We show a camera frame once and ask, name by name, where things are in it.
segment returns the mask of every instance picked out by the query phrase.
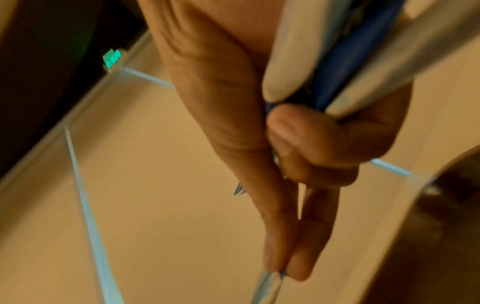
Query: dark background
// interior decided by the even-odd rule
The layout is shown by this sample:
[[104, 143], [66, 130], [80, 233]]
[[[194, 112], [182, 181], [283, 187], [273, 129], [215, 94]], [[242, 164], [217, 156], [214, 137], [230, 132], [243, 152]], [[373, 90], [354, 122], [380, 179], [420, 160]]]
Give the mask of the dark background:
[[20, 0], [0, 37], [0, 178], [146, 31], [135, 0]]

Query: green led display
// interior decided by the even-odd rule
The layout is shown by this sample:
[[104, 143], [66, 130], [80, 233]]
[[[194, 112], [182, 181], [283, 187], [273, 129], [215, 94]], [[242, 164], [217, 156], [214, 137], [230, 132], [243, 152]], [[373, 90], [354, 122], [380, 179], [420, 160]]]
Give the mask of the green led display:
[[122, 54], [120, 53], [119, 50], [113, 51], [112, 49], [110, 49], [110, 51], [106, 52], [105, 55], [102, 56], [103, 62], [105, 62], [106, 67], [109, 69], [115, 63], [117, 63], [121, 57], [122, 57]]

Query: green glowing light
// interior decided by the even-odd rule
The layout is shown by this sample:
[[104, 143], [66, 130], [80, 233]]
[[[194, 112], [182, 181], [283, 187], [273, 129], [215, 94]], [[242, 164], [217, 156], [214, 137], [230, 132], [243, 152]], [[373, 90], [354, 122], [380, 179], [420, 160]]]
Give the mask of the green glowing light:
[[105, 65], [107, 68], [111, 68], [114, 64], [116, 64], [120, 58], [122, 58], [122, 54], [120, 53], [119, 50], [113, 51], [110, 49], [108, 52], [105, 53], [105, 55], [102, 56], [103, 62], [105, 62]]

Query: human hand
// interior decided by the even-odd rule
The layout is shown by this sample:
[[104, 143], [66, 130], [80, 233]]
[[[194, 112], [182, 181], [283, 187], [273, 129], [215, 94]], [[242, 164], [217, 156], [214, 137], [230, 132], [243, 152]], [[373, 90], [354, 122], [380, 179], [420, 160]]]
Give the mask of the human hand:
[[[265, 120], [261, 83], [282, 0], [139, 3], [180, 97], [262, 216], [266, 268], [307, 279], [330, 237], [340, 187], [393, 144], [411, 86], [340, 122], [289, 104]], [[298, 219], [300, 182], [307, 191]]]

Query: blue line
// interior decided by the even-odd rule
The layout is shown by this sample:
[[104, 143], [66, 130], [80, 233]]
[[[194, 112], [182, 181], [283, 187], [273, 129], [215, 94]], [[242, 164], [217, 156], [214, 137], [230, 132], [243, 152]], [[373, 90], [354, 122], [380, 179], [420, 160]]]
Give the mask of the blue line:
[[80, 196], [81, 207], [83, 209], [83, 215], [85, 218], [85, 224], [88, 231], [88, 238], [90, 239], [91, 250], [93, 252], [93, 259], [95, 260], [96, 271], [98, 273], [98, 279], [100, 280], [100, 287], [103, 300], [105, 304], [124, 304], [124, 300], [115, 282], [114, 275], [110, 269], [109, 260], [105, 247], [102, 243], [95, 218], [90, 207], [89, 198], [85, 191], [82, 178], [80, 176], [79, 163], [75, 155], [74, 145], [70, 136], [69, 129], [65, 126], [65, 137], [68, 144], [68, 152], [70, 154], [71, 166], [73, 174], [75, 176], [76, 187]]
[[402, 169], [400, 167], [389, 164], [386, 161], [382, 161], [381, 159], [377, 159], [377, 158], [372, 159], [371, 163], [380, 167], [380, 168], [386, 169], [388, 171], [394, 172], [394, 173], [399, 174], [399, 175], [412, 176], [412, 173], [410, 171], [407, 171], [407, 170]]
[[129, 74], [132, 74], [132, 75], [138, 76], [140, 78], [153, 81], [153, 82], [158, 83], [160, 85], [164, 85], [164, 86], [171, 87], [171, 88], [175, 89], [175, 86], [172, 83], [167, 82], [167, 81], [162, 80], [162, 79], [158, 79], [157, 77], [153, 77], [153, 76], [150, 76], [148, 74], [145, 74], [145, 73], [142, 73], [142, 72], [139, 72], [139, 71], [135, 71], [135, 70], [132, 70], [132, 69], [129, 69], [129, 68], [125, 68], [125, 67], [123, 68], [123, 70], [125, 72], [129, 73]]

